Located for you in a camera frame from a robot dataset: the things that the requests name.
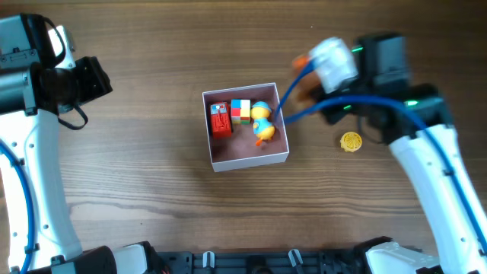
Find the yellow perforated ball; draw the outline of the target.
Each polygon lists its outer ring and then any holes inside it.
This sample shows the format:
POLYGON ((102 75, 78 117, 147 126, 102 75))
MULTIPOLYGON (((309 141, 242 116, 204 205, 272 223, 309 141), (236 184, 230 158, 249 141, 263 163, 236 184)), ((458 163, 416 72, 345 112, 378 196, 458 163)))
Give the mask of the yellow perforated ball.
POLYGON ((362 146, 362 138, 356 132, 346 132, 340 139, 340 147, 346 152, 355 152, 362 146))

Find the yellow duck toy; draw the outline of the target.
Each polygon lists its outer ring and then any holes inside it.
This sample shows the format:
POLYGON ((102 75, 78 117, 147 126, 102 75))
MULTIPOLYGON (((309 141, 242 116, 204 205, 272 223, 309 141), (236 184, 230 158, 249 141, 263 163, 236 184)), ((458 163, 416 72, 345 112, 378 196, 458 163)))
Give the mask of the yellow duck toy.
POLYGON ((275 127, 269 121, 272 109, 263 101, 256 102, 250 110, 253 120, 253 133, 258 138, 256 146, 261 146, 264 141, 271 141, 275 135, 275 127))

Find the white box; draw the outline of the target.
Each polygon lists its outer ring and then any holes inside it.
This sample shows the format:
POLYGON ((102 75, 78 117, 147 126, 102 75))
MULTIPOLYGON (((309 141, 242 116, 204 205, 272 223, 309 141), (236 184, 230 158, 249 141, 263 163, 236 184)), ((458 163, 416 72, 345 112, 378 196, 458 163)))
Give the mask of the white box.
POLYGON ((276 127, 275 135, 272 141, 264 142, 259 147, 255 146, 257 137, 251 125, 232 126, 233 132, 227 138, 215 139, 212 136, 210 106, 218 102, 229 104, 233 99, 250 99, 253 103, 263 101, 272 110, 279 105, 279 93, 274 83, 203 92, 208 149, 213 170, 221 172, 286 161, 289 145, 282 113, 276 119, 269 118, 276 127))

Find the multicolour puzzle cube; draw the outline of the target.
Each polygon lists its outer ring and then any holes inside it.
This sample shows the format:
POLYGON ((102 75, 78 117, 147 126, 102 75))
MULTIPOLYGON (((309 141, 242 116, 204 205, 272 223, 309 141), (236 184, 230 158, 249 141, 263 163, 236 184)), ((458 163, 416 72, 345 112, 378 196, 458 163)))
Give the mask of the multicolour puzzle cube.
POLYGON ((233 124, 250 124, 250 100, 233 99, 231 101, 231 122, 233 124))

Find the red toy block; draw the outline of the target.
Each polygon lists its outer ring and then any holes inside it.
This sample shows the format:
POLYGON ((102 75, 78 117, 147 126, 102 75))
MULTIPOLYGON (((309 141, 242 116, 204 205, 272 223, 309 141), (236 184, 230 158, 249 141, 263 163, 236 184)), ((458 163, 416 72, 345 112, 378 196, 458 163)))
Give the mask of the red toy block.
POLYGON ((214 139, 231 137, 232 127, 229 108, 226 102, 218 102, 210 106, 212 136, 214 139))

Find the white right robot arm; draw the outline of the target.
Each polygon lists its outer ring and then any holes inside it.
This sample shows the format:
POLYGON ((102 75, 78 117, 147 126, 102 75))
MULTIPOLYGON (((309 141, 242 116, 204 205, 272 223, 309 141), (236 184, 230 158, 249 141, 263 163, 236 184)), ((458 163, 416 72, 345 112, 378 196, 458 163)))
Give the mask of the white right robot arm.
POLYGON ((361 271, 486 271, 486 215, 461 158, 453 121, 435 86, 354 84, 328 94, 313 84, 302 87, 298 100, 313 101, 305 112, 320 111, 330 124, 349 113, 367 117, 406 172, 431 227, 438 256, 377 238, 355 248, 361 271))

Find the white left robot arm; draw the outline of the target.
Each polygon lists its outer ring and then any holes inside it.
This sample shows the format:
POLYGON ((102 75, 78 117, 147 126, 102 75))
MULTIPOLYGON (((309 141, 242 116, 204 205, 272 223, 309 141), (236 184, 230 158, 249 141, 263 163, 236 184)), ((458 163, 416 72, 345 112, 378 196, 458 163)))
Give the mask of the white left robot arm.
POLYGON ((12 273, 168 273, 142 241, 84 251, 69 217, 59 168, 59 114, 110 93, 95 57, 73 68, 29 64, 1 71, 2 180, 11 232, 12 273))

